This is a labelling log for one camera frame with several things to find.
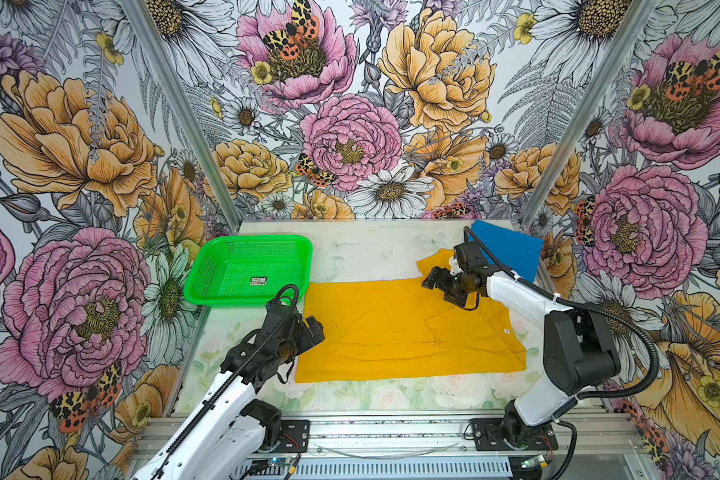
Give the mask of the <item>yellow t-shirt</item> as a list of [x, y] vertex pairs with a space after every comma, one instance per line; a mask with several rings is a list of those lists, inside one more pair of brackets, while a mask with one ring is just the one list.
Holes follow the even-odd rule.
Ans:
[[299, 356], [298, 383], [373, 381], [526, 368], [506, 307], [481, 300], [466, 311], [428, 290], [421, 278], [313, 283], [305, 314], [324, 340]]

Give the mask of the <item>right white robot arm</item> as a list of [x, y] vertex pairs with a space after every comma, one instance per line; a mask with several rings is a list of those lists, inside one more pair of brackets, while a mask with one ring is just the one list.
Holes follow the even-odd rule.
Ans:
[[449, 266], [433, 267], [422, 286], [442, 291], [446, 301], [462, 309], [472, 294], [497, 301], [540, 326], [543, 375], [508, 404], [500, 424], [503, 440], [513, 448], [522, 448], [545, 433], [583, 399], [585, 391], [621, 370], [604, 314], [594, 306], [564, 305], [557, 294], [497, 263], [478, 240], [457, 245]]

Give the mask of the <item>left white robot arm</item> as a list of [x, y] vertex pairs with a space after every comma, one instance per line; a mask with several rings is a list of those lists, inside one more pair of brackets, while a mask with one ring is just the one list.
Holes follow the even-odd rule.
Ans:
[[258, 451], [275, 449], [282, 412], [257, 398], [281, 366], [322, 343], [323, 326], [272, 301], [261, 327], [232, 347], [202, 401], [134, 479], [227, 479]]

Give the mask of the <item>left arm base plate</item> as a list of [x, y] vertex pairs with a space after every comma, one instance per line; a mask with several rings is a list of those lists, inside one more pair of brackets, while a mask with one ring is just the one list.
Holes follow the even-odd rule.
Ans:
[[309, 445], [309, 420], [280, 419], [265, 428], [261, 453], [306, 453]]

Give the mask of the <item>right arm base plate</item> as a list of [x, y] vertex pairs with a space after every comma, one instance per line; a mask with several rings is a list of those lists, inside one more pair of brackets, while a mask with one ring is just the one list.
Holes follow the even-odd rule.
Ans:
[[512, 418], [472, 419], [464, 433], [477, 451], [555, 451], [558, 441], [550, 423], [527, 426]]

